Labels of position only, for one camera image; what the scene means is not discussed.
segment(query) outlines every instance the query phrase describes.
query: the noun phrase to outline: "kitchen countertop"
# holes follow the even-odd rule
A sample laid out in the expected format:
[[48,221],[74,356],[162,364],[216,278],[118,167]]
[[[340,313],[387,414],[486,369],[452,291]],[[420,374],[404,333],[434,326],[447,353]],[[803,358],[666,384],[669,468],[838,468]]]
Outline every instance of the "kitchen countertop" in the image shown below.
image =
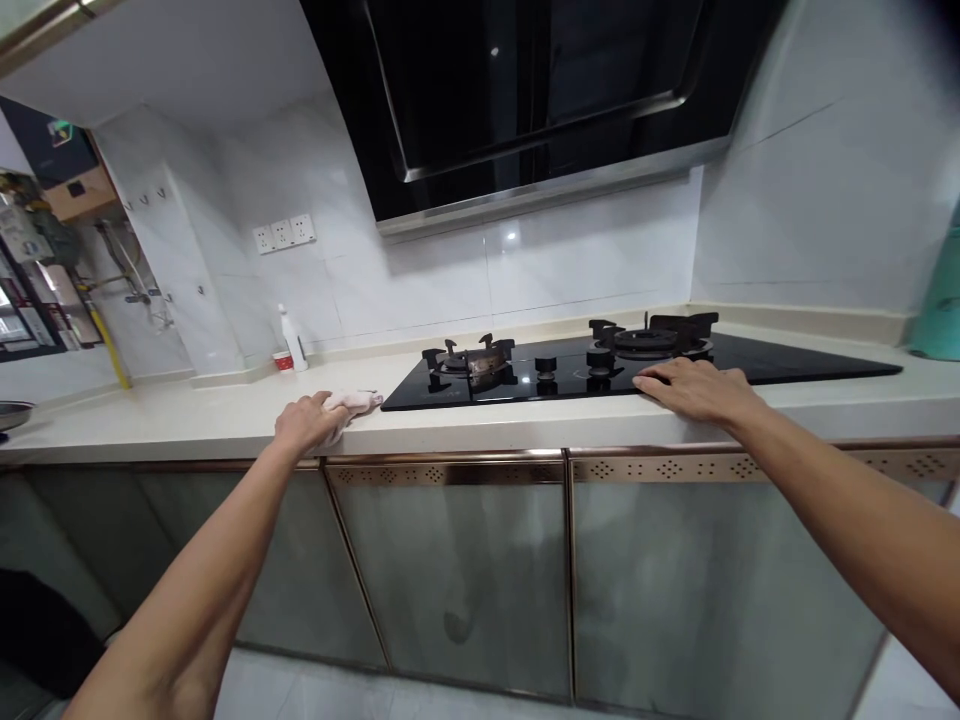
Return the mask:
[[[960,363],[902,349],[731,323],[728,335],[904,366],[899,375],[765,385],[773,407],[832,440],[960,435]],[[0,463],[135,462],[255,457],[286,403],[318,390],[396,388],[420,360],[401,353],[339,360],[249,385],[194,389],[188,381],[115,391],[40,410],[11,431]],[[359,455],[724,442],[642,396],[521,402],[357,418],[322,454]]]

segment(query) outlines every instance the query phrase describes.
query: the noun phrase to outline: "person's right hand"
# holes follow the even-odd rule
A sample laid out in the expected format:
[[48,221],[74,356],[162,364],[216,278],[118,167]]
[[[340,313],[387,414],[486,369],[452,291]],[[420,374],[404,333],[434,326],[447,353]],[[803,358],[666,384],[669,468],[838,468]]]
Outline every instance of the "person's right hand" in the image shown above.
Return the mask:
[[717,370],[706,360],[676,358],[651,365],[633,378],[633,384],[675,413],[726,429],[767,410],[742,370]]
[[273,441],[300,458],[326,440],[350,417],[350,411],[342,406],[325,409],[323,401],[328,397],[330,393],[323,390],[289,403],[277,418]]

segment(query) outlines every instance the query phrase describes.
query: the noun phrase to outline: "cloth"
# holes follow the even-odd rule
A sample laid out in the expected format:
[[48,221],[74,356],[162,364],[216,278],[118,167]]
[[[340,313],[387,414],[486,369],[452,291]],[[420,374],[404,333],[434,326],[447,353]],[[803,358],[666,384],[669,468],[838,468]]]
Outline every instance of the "cloth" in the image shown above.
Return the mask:
[[330,397],[323,401],[324,409],[333,410],[334,408],[345,407],[350,411],[350,414],[340,424],[336,432],[330,435],[330,437],[327,438],[327,441],[322,443],[319,447],[330,447],[331,445],[339,442],[340,436],[343,435],[343,429],[350,424],[351,420],[353,420],[357,415],[363,415],[364,413],[370,412],[374,408],[379,407],[380,403],[382,402],[383,395],[378,392],[370,392],[368,390],[333,393]]

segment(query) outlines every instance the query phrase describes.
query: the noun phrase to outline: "wall socket panel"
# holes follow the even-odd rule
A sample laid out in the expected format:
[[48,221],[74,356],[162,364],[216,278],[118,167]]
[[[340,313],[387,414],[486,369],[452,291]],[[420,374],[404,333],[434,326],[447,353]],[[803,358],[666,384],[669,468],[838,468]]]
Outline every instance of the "wall socket panel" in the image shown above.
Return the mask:
[[266,255],[294,245],[303,245],[316,240],[317,236],[313,231],[313,219],[307,214],[254,228],[253,239],[257,244],[257,252]]
[[290,225],[293,227],[293,241],[295,245],[317,239],[317,236],[313,232],[313,220],[309,214],[297,215],[295,218],[290,218]]
[[293,247],[293,228],[290,227],[289,220],[279,220],[270,226],[273,233],[273,241],[277,244],[277,250]]
[[257,243],[257,252],[264,255],[277,249],[277,244],[273,241],[273,232],[269,225],[253,229],[253,239]]

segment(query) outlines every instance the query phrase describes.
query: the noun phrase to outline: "gas stove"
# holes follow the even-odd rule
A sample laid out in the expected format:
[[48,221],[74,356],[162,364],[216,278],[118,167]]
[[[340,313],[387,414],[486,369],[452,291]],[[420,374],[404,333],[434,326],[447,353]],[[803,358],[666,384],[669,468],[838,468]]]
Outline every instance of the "gas stove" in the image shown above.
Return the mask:
[[654,315],[628,330],[591,320],[590,336],[517,345],[480,338],[482,347],[424,350],[423,359],[381,410],[629,395],[642,368],[671,358],[709,360],[721,370],[740,368],[752,385],[895,375],[898,365],[860,360],[712,332],[717,313]]

